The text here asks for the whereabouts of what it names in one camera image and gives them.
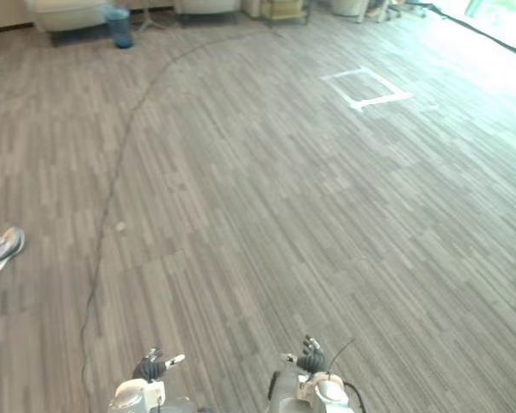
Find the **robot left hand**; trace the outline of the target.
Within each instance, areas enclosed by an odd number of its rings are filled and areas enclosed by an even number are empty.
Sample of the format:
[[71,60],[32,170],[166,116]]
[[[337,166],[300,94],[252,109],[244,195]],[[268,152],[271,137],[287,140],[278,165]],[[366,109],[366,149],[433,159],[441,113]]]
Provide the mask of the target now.
[[163,349],[161,347],[153,347],[134,368],[132,378],[143,379],[147,383],[158,381],[167,371],[177,367],[185,359],[186,355],[184,353],[164,359]]

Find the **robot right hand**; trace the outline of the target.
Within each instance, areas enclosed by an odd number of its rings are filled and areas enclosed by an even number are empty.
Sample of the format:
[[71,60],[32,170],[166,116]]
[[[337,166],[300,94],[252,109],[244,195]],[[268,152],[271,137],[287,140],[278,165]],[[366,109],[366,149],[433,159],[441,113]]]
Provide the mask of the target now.
[[303,346],[301,355],[282,353],[281,360],[310,374],[327,372],[329,360],[319,342],[313,336],[306,335]]

